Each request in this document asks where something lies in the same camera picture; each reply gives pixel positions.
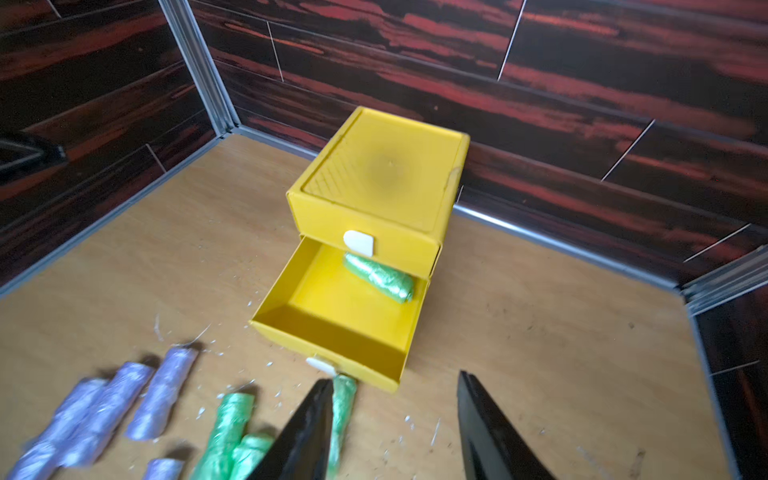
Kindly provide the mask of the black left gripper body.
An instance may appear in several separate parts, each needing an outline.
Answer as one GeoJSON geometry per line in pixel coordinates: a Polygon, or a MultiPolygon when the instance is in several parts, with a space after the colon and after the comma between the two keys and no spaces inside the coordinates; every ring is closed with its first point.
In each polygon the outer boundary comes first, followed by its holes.
{"type": "Polygon", "coordinates": [[[23,131],[1,133],[2,180],[19,180],[67,162],[65,150],[45,138],[23,131]]]}

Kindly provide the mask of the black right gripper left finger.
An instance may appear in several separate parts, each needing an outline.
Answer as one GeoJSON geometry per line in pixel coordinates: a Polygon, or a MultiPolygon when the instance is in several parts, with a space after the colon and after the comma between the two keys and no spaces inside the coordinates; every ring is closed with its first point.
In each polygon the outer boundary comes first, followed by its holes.
{"type": "Polygon", "coordinates": [[[326,478],[333,392],[330,379],[318,380],[313,385],[248,480],[326,478]]]}

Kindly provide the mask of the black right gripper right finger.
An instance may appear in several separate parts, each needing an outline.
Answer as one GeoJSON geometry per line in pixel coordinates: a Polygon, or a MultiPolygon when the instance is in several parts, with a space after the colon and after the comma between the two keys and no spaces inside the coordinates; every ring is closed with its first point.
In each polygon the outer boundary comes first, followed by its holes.
{"type": "Polygon", "coordinates": [[[457,385],[458,420],[468,479],[551,479],[479,379],[462,370],[457,385]]]}

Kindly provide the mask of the green trash bag roll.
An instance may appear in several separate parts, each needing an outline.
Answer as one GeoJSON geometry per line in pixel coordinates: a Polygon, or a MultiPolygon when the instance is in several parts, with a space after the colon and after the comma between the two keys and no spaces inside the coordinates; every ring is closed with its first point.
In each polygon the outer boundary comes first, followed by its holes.
{"type": "Polygon", "coordinates": [[[333,379],[333,389],[333,419],[326,472],[327,479],[335,479],[338,474],[343,441],[357,393],[357,381],[349,376],[339,374],[333,379]]]}
{"type": "Polygon", "coordinates": [[[190,478],[227,480],[234,468],[233,453],[239,445],[255,403],[255,396],[230,393],[222,397],[206,448],[190,478]]]}
{"type": "Polygon", "coordinates": [[[343,264],[356,277],[398,303],[413,298],[415,283],[406,273],[352,253],[343,255],[343,264]]]}
{"type": "Polygon", "coordinates": [[[245,435],[232,452],[230,480],[246,480],[269,452],[275,438],[268,433],[245,435]]]}

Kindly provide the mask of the yellow plastic drawer box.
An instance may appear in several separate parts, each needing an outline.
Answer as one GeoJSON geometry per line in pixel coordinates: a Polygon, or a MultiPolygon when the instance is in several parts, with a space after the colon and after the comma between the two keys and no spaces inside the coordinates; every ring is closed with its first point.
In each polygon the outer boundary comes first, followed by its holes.
{"type": "Polygon", "coordinates": [[[252,326],[317,369],[397,390],[469,145],[461,132],[356,108],[287,191],[300,242],[252,326]],[[408,274],[413,298],[380,293],[345,253],[408,274]]]}

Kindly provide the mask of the purple trash bag roll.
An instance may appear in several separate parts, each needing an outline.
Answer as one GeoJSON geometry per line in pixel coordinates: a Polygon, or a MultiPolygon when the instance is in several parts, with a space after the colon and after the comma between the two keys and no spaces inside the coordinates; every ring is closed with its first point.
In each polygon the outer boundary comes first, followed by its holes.
{"type": "Polygon", "coordinates": [[[107,384],[103,378],[81,380],[57,407],[48,426],[26,447],[6,479],[49,479],[58,468],[57,455],[107,384]]]}
{"type": "Polygon", "coordinates": [[[142,480],[178,480],[184,462],[173,458],[157,458],[147,464],[142,480]]]}
{"type": "Polygon", "coordinates": [[[173,347],[166,353],[126,429],[127,438],[149,441],[164,433],[172,408],[198,354],[197,349],[189,347],[173,347]]]}
{"type": "Polygon", "coordinates": [[[126,362],[108,382],[59,456],[58,465],[80,468],[92,465],[155,369],[144,363],[126,362]]]}

